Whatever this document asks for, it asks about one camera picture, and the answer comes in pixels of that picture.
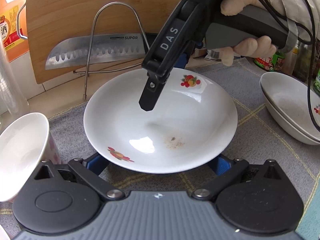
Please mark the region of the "gloved right hand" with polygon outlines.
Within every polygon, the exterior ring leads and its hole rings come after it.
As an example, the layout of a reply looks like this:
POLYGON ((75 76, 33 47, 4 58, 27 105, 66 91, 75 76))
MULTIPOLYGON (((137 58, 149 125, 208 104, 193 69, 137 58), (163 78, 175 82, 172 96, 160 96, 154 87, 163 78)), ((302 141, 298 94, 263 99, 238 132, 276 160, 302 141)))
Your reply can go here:
MULTIPOLYGON (((253 5, 263 9, 263 5, 258 0, 223 0, 221 3, 221 13, 225 16, 234 16, 247 5, 253 5)), ((234 47, 224 47, 218 49, 221 61, 225 66, 231 66, 234 60, 234 54, 249 57, 271 57, 276 52, 276 47, 271 43, 268 36, 262 36, 258 39, 247 38, 234 47)))

